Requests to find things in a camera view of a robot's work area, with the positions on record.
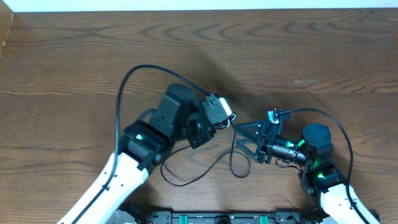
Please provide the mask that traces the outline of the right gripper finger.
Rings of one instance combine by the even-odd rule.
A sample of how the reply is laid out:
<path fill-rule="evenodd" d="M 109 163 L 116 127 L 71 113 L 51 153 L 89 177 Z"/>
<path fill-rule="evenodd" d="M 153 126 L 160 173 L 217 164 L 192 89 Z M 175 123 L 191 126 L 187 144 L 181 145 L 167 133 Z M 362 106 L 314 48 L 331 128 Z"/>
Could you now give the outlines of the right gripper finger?
<path fill-rule="evenodd" d="M 250 139 L 238 139 L 236 146 L 239 147 L 247 156 L 256 162 L 259 162 L 259 154 L 257 153 L 258 144 Z"/>
<path fill-rule="evenodd" d="M 267 120 L 262 119 L 248 123 L 235 124 L 234 130 L 237 134 L 251 140 L 255 144 L 259 144 L 267 131 Z"/>

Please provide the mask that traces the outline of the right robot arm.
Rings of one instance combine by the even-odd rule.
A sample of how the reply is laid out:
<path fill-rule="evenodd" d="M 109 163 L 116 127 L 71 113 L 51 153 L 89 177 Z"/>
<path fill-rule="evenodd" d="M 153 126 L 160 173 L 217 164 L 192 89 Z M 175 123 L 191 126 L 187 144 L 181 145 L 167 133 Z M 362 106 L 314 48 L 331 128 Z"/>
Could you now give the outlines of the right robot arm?
<path fill-rule="evenodd" d="M 378 214 L 363 205 L 333 162 L 328 126 L 311 123 L 298 141 L 283 137 L 281 129 L 281 122 L 268 120 L 236 124 L 234 130 L 242 136 L 236 145 L 260 164 L 274 161 L 281 168 L 298 169 L 301 188 L 317 203 L 316 208 L 302 213 L 302 223 L 380 222 Z"/>

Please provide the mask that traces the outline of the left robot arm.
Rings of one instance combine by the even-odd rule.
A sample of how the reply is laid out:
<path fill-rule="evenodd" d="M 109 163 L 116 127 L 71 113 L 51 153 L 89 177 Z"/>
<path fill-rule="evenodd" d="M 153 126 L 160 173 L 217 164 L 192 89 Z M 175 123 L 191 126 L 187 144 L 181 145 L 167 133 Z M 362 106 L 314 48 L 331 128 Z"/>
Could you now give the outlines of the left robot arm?
<path fill-rule="evenodd" d="M 171 84 L 158 108 L 146 110 L 124 129 L 116 153 L 60 223 L 106 223 L 177 141 L 197 148 L 214 136 L 209 107 L 189 87 Z"/>

